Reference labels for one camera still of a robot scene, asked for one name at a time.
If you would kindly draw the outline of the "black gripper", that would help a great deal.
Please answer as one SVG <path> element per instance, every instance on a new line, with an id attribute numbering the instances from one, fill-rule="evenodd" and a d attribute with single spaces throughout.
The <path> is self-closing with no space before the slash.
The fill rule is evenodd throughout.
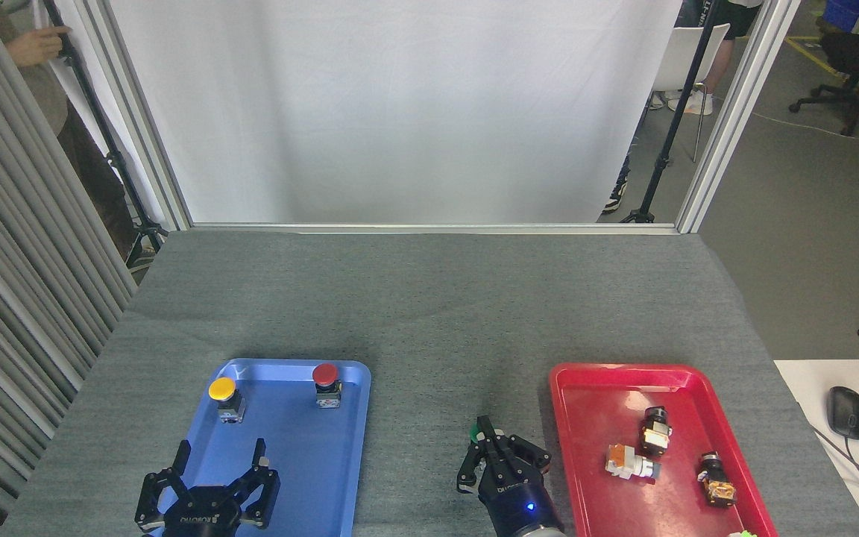
<path id="1" fill-rule="evenodd" d="M 501 478 L 548 472 L 551 455 L 523 439 L 501 436 L 489 417 L 475 418 L 457 492 L 478 493 L 497 536 L 559 536 L 561 521 L 540 474 L 501 485 Z"/>
<path id="2" fill-rule="evenodd" d="M 134 513 L 144 533 L 160 528 L 161 536 L 234 536 L 240 524 L 269 525 L 280 490 L 280 476 L 270 468 L 265 439 L 256 439 L 248 471 L 228 486 L 194 486 L 182 480 L 191 444 L 181 441 L 172 465 L 145 476 Z M 166 512 L 158 510 L 160 495 L 170 487 L 177 500 Z"/>

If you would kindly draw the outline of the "person's hand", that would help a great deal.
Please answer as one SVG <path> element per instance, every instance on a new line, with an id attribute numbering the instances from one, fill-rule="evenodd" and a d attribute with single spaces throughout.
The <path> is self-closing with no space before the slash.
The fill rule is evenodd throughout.
<path id="1" fill-rule="evenodd" d="M 70 31 L 67 26 L 35 28 L 7 41 L 4 47 L 18 68 L 36 66 L 58 57 L 63 50 L 62 38 Z"/>

